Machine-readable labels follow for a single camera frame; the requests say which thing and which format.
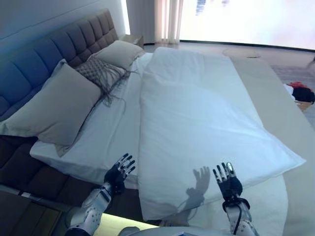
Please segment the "upholstered headboard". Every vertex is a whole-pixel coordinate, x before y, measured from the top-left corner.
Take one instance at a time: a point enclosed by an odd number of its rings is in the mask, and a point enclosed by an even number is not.
[[[107,47],[117,34],[108,9],[50,34],[0,65],[0,121],[27,103],[65,58],[76,67]]]

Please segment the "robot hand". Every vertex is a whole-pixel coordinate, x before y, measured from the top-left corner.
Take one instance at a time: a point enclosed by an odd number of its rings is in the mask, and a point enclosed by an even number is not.
[[[219,171],[220,177],[214,169],[213,173],[215,174],[224,200],[229,201],[232,198],[236,196],[239,197],[242,194],[243,186],[236,177],[233,166],[230,162],[228,162],[226,165],[222,163],[222,166],[225,174],[222,173],[219,165],[217,165],[217,169]]]
[[[111,185],[112,195],[122,194],[124,192],[124,180],[135,169],[135,166],[133,165],[134,163],[135,160],[132,159],[132,155],[128,156],[128,153],[126,153],[106,173],[104,182],[107,182]]]
[[[128,153],[122,156],[106,173],[104,184],[94,189],[73,215],[66,236],[92,236],[97,230],[102,213],[108,208],[115,194],[122,194],[124,180],[135,169],[135,160]]]
[[[259,236],[252,224],[252,216],[249,212],[251,206],[246,199],[240,198],[243,186],[236,177],[232,164],[222,163],[222,166],[224,173],[219,165],[217,169],[220,176],[214,169],[213,173],[225,200],[222,207],[230,221],[231,233],[238,236]]]

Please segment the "bright window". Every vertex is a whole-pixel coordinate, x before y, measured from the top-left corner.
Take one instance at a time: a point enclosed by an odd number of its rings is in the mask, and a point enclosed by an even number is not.
[[[315,49],[314,0],[184,0],[181,40]]]

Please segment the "sheer curtain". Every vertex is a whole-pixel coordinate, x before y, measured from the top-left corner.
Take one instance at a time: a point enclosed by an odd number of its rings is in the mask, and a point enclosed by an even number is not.
[[[155,40],[179,43],[184,0],[155,0]]]

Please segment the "red clothing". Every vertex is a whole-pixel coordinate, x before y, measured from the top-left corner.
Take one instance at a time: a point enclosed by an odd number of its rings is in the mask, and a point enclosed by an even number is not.
[[[306,85],[302,84],[300,81],[295,81],[292,82],[290,84],[288,84],[289,86],[293,87],[293,88],[308,88],[313,92],[313,89],[307,87]]]

